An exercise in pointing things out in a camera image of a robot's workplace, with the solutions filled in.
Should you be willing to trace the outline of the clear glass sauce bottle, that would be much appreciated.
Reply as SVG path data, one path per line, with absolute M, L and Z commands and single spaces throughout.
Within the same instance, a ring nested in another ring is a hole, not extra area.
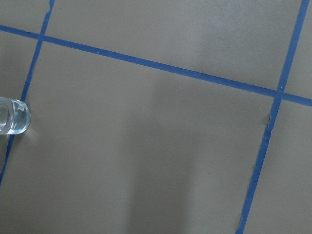
M 18 135 L 26 131 L 31 122 L 27 105 L 17 99 L 0 97 L 0 134 Z

